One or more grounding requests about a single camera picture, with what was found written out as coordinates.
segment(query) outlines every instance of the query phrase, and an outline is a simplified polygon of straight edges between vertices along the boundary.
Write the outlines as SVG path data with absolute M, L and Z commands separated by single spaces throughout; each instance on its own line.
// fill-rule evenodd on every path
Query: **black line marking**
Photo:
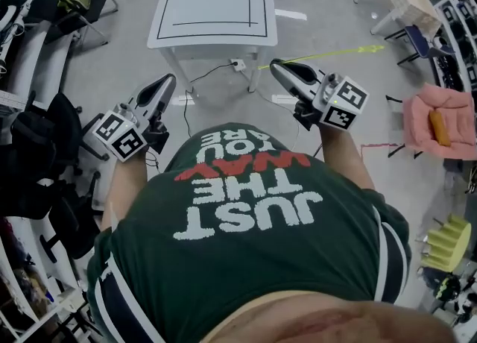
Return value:
M 248 0 L 248 27 L 251 27 L 251 21 L 252 21 L 252 13 L 251 13 L 251 6 L 250 6 L 250 0 Z
M 261 34 L 187 34 L 182 36 L 169 36 L 169 37 L 159 37 L 162 27 L 162 21 L 164 20 L 165 10 L 167 9 L 167 4 L 169 0 L 165 0 L 164 10 L 162 12 L 161 23 L 159 24 L 159 31 L 157 32 L 157 40 L 166 40 L 169 38 L 184 38 L 184 37 L 206 37 L 206 36 L 237 36 L 237 37 L 261 37 L 267 38 L 268 37 L 268 25 L 267 25 L 267 5 L 265 0 L 263 0 L 263 15 L 265 17 L 265 35 Z
M 157 39 L 159 39 L 159 33 L 161 32 L 162 21 L 164 20 L 165 9 L 167 8 L 167 3 L 169 0 L 165 0 L 164 10 L 162 11 L 161 23 L 159 24 L 159 30 L 157 31 Z
M 181 22 L 180 24 L 172 24 L 172 26 L 177 25 L 193 25 L 193 24 L 254 24 L 258 25 L 258 22 L 246 22 L 246 21 L 204 21 L 204 22 Z

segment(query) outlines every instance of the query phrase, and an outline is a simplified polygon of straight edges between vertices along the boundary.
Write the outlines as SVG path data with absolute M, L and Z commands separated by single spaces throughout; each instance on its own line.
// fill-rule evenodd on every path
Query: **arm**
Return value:
M 326 125 L 320 125 L 319 128 L 325 163 L 361 189 L 374 189 L 373 181 L 367 173 L 351 135 Z
M 111 226 L 111 207 L 118 221 L 121 221 L 147 182 L 145 150 L 138 152 L 124 163 L 116 163 L 110 191 L 104 203 L 101 231 Z

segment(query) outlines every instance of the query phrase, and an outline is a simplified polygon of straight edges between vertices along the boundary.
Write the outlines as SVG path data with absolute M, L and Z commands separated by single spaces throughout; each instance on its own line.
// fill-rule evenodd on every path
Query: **concrete floor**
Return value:
M 96 113 L 104 113 L 118 101 L 127 99 L 141 82 L 171 71 L 159 51 L 146 46 L 158 0 L 117 1 L 119 12 L 97 23 L 110 37 L 110 44 L 75 53 L 69 62 L 63 91 L 74 105 L 83 106 L 81 120 L 84 123 Z M 396 65 L 397 61 L 411 53 L 408 45 L 388 43 L 383 36 L 370 34 L 373 25 L 388 12 L 388 3 L 385 0 L 362 0 L 358 5 L 353 0 L 275 0 L 275 6 L 305 13 L 308 20 L 277 17 L 279 43 L 270 59 L 301 57 L 363 45 L 385 46 L 376 54 L 345 54 L 312 60 L 309 64 L 325 71 L 349 75 L 370 93 L 365 112 L 352 130 L 359 149 L 363 145 L 399 143 L 402 119 L 391 111 L 385 94 L 406 98 L 415 94 L 424 81 L 434 81 L 427 60 L 416 60 L 403 67 Z M 383 34 L 396 29 L 397 25 L 394 25 L 394 28 L 384 29 Z M 95 41 L 92 32 L 85 38 L 84 45 Z M 192 79 L 226 62 L 193 60 L 184 62 L 183 66 Z M 251 60 L 245 63 L 253 66 Z M 192 94 L 195 104 L 187 110 L 192 133 L 225 122 L 245 122 L 274 135 L 289 148 L 295 145 L 295 151 L 307 154 L 316 151 L 320 144 L 318 129 L 307 132 L 300 126 L 297 138 L 297 123 L 287 110 L 266 102 L 257 92 L 247 93 L 246 88 L 247 81 L 232 68 L 219 69 L 198 81 Z M 272 94 L 286 94 L 267 70 L 262 74 L 258 90 L 268 99 Z M 180 84 L 174 95 L 184 95 Z M 188 139 L 183 111 L 184 107 L 171 105 L 164 116 L 171 137 L 159 157 L 163 168 Z M 414 238 L 430 227 L 432 217 L 445 219 L 451 210 L 462 211 L 462 199 L 453 195 L 452 177 L 446 176 L 441 159 L 423 154 L 414 160 L 412 153 L 406 150 L 388 159 L 389 147 L 386 146 L 364 146 L 362 150 L 376 188 L 409 222 L 414 258 L 407 288 L 398 303 L 417 307 L 425 286 L 415 274 L 421 246 L 414 242 Z M 98 168 L 98 161 L 86 154 L 82 155 L 82 163 L 86 172 Z M 109 161 L 99 165 L 102 177 L 95 196 L 98 203 L 104 201 L 113 164 Z M 86 184 L 87 180 L 85 175 L 79 184 Z

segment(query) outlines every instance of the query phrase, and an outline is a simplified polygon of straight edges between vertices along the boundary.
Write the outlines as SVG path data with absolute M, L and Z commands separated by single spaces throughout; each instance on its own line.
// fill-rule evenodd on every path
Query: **pink cushion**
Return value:
M 450 147 L 437 143 L 429 111 L 442 114 Z M 477 158 L 474 101 L 469 92 L 457 92 L 424 84 L 413 98 L 403 102 L 404 140 L 406 146 L 448 159 L 474 160 Z

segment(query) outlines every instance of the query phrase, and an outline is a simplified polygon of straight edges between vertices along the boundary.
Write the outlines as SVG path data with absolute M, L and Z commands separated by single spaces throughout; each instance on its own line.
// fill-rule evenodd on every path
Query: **power strip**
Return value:
M 230 63 L 233 63 L 233 69 L 236 72 L 242 72 L 247 68 L 245 66 L 244 60 L 230 60 Z

